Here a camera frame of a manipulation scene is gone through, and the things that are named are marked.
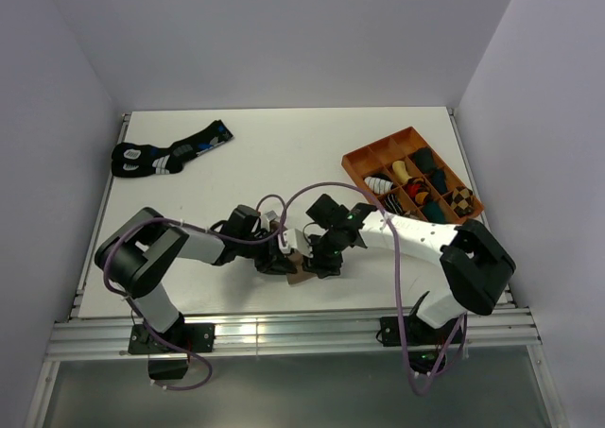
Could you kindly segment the brown sock red stripes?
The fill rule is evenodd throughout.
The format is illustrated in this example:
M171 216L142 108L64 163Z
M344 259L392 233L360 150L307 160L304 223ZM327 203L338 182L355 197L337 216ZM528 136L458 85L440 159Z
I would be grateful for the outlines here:
M287 255L287 258L291 264L296 267L294 273L288 273L286 275L286 281L289 286L295 286L316 279L317 275L303 269L304 256L299 252L293 252Z

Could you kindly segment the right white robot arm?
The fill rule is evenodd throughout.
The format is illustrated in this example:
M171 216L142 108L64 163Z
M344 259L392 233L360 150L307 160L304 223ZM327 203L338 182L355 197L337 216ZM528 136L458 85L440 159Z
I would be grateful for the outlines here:
M443 283L416 302L409 331L419 342L432 341L450 320L467 312L488 316L516 270L516 263L479 221L434 224L358 203L351 210L322 195L306 214L324 229L310 238L306 271L336 276L346 248L391 249L441 269Z

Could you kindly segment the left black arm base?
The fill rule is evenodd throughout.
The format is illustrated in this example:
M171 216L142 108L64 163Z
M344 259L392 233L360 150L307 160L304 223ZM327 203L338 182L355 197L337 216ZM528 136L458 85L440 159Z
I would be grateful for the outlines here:
M155 381L179 381L189 371L193 358L185 355L182 359L154 358L163 354L212 352L215 341L213 323L187 323L178 321L166 333L157 333L145 323L137 323L131 328L128 354L148 356L147 374Z

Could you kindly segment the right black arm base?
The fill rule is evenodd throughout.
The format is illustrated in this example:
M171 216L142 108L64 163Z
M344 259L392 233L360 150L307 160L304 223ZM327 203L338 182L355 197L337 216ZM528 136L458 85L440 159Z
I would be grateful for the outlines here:
M423 347L422 350L409 351L408 360L414 372L427 375L437 362L445 341L456 324L454 319L435 330L416 317L404 317L406 344L409 347ZM383 347L399 347L401 336L397 317L381 317L375 339Z

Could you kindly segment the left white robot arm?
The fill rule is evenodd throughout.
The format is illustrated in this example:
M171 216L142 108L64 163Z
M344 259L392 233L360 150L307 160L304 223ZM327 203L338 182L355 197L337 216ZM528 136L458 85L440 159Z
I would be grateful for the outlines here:
M178 258L223 266L238 257L253 261L260 273L296 272L261 215L245 205L208 232L188 231L145 207L97 249L94 261L108 286L150 327L150 341L161 351L174 351L184 340L184 317L162 285L166 271Z

